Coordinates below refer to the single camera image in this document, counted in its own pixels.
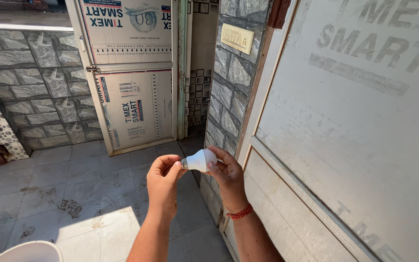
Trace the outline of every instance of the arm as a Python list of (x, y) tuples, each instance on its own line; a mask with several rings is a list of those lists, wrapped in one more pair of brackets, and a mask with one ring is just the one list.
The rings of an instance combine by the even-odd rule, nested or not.
[[(218, 182), (224, 206), (231, 214), (244, 210), (248, 206), (248, 200), (243, 184), (242, 167), (228, 152), (215, 146), (209, 146), (208, 149), (223, 161), (208, 163), (207, 174)], [(284, 261), (254, 211), (234, 221), (234, 232), (242, 262)]]
[(157, 158), (147, 174), (149, 208), (127, 262), (165, 262), (169, 227), (177, 213), (177, 181), (185, 173), (178, 155)]

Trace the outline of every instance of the red thread bracelet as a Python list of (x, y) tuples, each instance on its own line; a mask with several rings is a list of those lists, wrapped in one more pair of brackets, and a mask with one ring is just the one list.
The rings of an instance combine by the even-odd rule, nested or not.
[(238, 212), (238, 213), (236, 213), (236, 214), (230, 214), (230, 213), (227, 213), (226, 214), (226, 216), (230, 216), (230, 218), (232, 219), (232, 220), (237, 220), (237, 219), (240, 219), (240, 218), (242, 218), (242, 217), (244, 217), (244, 216), (246, 216), (246, 215), (248, 215), (249, 213), (251, 213), (253, 211), (253, 206), (251, 206), (251, 204), (250, 203), (248, 203), (248, 206), (244, 209), (244, 210), (242, 210), (242, 211), (240, 211), (240, 212)]

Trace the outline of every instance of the metal latch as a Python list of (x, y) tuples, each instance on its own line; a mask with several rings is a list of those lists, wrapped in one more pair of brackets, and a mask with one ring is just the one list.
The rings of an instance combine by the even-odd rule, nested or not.
[(101, 70), (96, 68), (96, 65), (87, 66), (86, 71), (101, 74)]

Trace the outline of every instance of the electrical switch plate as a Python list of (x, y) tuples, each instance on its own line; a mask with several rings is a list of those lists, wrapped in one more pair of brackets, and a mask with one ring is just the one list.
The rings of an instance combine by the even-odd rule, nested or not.
[(221, 42), (249, 55), (253, 34), (253, 31), (224, 23), (221, 32)]

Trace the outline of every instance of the left hand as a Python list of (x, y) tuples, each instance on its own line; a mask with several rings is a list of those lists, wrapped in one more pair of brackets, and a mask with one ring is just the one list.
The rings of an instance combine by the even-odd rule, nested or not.
[(151, 165), (147, 174), (148, 215), (163, 216), (170, 222), (177, 214), (177, 181), (187, 171), (180, 159), (178, 155), (160, 156)]

